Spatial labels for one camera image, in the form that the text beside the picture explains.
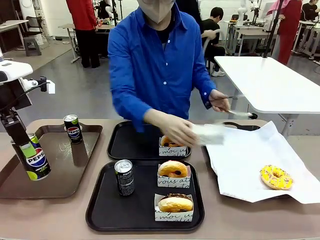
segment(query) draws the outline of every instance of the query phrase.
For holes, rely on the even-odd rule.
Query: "floor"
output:
[[[70,64],[72,51],[44,64],[35,70],[31,78],[46,76],[55,82],[56,94],[40,92],[36,89],[29,93],[33,105],[18,111],[21,119],[28,125],[37,119],[62,119],[67,114],[77,114],[80,119],[118,119],[121,118],[112,104],[109,82],[108,59],[101,59],[101,66],[96,69],[83,68],[80,61]],[[320,76],[314,72],[317,65],[307,58],[293,56],[288,65],[296,72],[320,85]],[[234,93],[234,87],[227,77],[215,78],[218,89],[227,95]],[[206,110],[200,95],[194,90],[190,98],[191,120],[214,121],[227,119],[226,113]],[[248,102],[238,101],[238,110],[247,111]],[[278,130],[284,127],[283,120],[275,114],[258,114],[259,119],[273,121]],[[320,135],[320,115],[301,115],[294,127],[293,135]]]
[[[71,49],[70,44],[63,44],[62,41],[50,40],[49,43],[50,46],[48,46],[48,42],[45,42],[43,45],[40,45],[40,50],[42,53],[42,55],[40,56],[27,57],[26,51],[13,50],[5,53],[4,57],[10,58],[16,62],[30,64],[33,70],[35,71]]]

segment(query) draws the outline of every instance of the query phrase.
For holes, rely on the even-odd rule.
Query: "white face mask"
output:
[[[170,12],[175,0],[137,0],[139,7],[155,23],[160,23]]]

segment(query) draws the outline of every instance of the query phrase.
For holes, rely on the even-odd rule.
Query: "black soda can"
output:
[[[25,145],[17,146],[13,141],[11,143],[30,180],[39,181],[49,175],[51,168],[37,136],[34,133],[29,133],[28,136],[30,142]]]
[[[119,160],[115,163],[114,170],[119,194],[122,196],[132,194],[135,190],[132,162],[127,159]]]
[[[72,144],[79,144],[82,142],[83,137],[79,125],[79,119],[77,115],[70,114],[63,118],[66,132],[68,133],[70,142]]]

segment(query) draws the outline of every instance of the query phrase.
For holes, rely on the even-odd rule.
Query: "donut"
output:
[[[292,177],[277,166],[267,165],[260,171],[262,181],[275,190],[288,190],[294,183]]]
[[[178,144],[178,143],[175,143],[175,142],[171,141],[170,138],[167,137],[166,135],[162,136],[161,141],[160,141],[160,145],[164,146],[164,147],[170,147],[170,148],[183,147],[184,146],[182,144]]]
[[[170,193],[159,201],[158,207],[161,212],[183,213],[192,211],[194,203],[184,194]]]
[[[169,160],[160,165],[158,175],[169,178],[185,178],[188,175],[188,169],[182,162]]]

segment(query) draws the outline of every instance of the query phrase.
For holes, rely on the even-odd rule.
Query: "blue shirt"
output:
[[[150,108],[188,119],[194,87],[211,107],[209,95],[216,86],[205,66],[199,25],[176,4],[174,8],[174,28],[165,48],[140,7],[109,34],[113,105],[139,132]]]

